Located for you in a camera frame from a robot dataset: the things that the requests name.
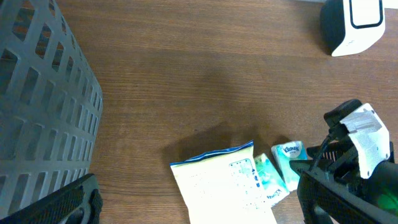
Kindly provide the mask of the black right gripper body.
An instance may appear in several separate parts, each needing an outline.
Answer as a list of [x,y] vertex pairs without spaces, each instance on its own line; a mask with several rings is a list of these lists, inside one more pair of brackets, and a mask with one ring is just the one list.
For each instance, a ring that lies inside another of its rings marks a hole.
[[367,182],[359,173],[358,151],[348,141],[331,143],[313,169],[312,160],[290,161],[289,165],[299,176],[311,174],[320,180],[344,187],[363,187]]

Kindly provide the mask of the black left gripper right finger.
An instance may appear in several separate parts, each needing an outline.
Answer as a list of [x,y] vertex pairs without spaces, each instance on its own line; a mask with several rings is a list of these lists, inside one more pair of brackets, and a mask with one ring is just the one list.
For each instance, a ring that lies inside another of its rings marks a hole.
[[304,172],[297,189],[305,223],[391,223],[397,216],[356,197],[346,189]]

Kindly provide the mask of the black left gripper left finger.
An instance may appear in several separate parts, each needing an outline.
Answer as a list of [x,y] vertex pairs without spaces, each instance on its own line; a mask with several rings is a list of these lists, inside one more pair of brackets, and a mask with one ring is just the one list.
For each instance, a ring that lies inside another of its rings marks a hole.
[[87,223],[98,224],[103,207],[94,174],[69,183],[33,204],[9,215],[1,223]]

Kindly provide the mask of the teal tissue pack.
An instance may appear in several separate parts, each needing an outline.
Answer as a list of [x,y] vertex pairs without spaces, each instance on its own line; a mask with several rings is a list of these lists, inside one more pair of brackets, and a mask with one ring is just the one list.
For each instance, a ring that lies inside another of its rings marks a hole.
[[278,144],[271,147],[272,154],[282,173],[282,178],[290,192],[297,190],[300,176],[293,171],[290,161],[307,160],[302,141],[292,141],[285,144]]
[[290,192],[265,153],[256,156],[254,162],[264,188],[266,202],[273,207],[288,196]]

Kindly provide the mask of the cream blue snack bag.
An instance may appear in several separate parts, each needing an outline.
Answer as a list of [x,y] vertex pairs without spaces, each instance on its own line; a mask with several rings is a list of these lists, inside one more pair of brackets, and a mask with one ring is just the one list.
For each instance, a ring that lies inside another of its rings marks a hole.
[[276,222],[253,150],[249,141],[170,164],[191,224]]

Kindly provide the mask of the white barcode scanner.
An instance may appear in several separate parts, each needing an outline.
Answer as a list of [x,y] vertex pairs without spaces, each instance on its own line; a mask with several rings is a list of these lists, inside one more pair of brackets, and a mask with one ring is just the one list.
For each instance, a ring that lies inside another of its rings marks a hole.
[[320,31],[331,56],[361,53],[386,29],[382,0],[327,0],[320,11]]

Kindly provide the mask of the dark grey plastic basket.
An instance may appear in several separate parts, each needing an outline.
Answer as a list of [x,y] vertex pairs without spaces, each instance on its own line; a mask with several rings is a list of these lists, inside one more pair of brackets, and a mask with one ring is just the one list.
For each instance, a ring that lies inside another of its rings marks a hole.
[[55,0],[1,1],[1,217],[86,175],[103,92]]

